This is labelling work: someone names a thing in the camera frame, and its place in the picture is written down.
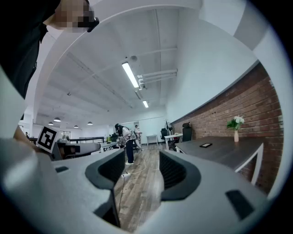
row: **black pants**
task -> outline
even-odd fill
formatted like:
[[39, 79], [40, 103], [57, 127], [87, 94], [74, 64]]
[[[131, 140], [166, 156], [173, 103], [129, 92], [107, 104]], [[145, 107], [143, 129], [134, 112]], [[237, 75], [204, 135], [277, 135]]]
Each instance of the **black pants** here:
[[126, 153], [127, 153], [129, 163], [133, 163], [133, 159], [134, 159], [132, 145], [133, 145], [133, 140], [129, 140], [126, 143]]

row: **fluorescent light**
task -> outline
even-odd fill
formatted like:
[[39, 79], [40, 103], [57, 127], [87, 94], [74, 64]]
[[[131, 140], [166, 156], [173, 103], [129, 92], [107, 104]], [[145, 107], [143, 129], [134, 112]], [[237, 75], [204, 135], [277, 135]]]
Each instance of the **fluorescent light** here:
[[61, 122], [60, 118], [58, 118], [58, 117], [56, 117], [56, 118], [54, 119], [54, 121], [55, 121], [55, 122]]
[[143, 104], [145, 105], [146, 108], [148, 108], [148, 104], [146, 101], [143, 101]]
[[139, 87], [139, 86], [138, 86], [138, 83], [137, 83], [137, 81], [136, 81], [136, 79], [135, 79], [135, 77], [134, 77], [134, 75], [133, 75], [133, 73], [132, 73], [132, 71], [131, 71], [131, 68], [130, 68], [128, 62], [123, 63], [123, 64], [122, 64], [122, 67], [124, 68], [124, 71], [125, 71], [126, 74], [128, 75], [128, 78], [129, 78], [130, 81], [132, 82], [133, 86], [134, 86], [135, 88], [138, 88], [138, 87]]

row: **vase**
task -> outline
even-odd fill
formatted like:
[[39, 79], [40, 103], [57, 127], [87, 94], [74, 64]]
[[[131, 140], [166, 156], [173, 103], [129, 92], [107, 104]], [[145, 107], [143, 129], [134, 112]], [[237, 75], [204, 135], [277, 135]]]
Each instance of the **vase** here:
[[238, 131], [237, 130], [234, 131], [234, 141], [235, 142], [239, 141], [239, 136], [238, 136]]

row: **red brick wall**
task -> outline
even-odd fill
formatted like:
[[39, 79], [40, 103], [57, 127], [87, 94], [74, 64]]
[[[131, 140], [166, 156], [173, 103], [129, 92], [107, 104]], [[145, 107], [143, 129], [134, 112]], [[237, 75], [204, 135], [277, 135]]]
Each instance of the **red brick wall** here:
[[[239, 130], [240, 137], [265, 137], [263, 160], [256, 184], [268, 193], [281, 161], [283, 128], [276, 91], [261, 64], [216, 99], [173, 124], [175, 131], [181, 133], [182, 124], [190, 122], [193, 139], [205, 136], [232, 137], [233, 130], [227, 129], [226, 125], [237, 115], [245, 120]], [[254, 166], [255, 160], [252, 160], [240, 173], [251, 180]]]

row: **wooden floor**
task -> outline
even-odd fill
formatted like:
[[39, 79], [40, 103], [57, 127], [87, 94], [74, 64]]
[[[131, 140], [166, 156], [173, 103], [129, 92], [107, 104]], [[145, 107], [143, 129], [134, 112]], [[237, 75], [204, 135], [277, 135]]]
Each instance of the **wooden floor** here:
[[163, 191], [163, 177], [159, 170], [159, 150], [165, 149], [165, 144], [142, 146], [143, 151], [134, 151], [134, 164], [125, 166], [132, 174], [125, 178], [125, 184], [120, 204], [124, 178], [120, 178], [114, 188], [116, 206], [119, 212], [121, 228], [133, 232], [141, 226], [160, 206], [160, 195]]

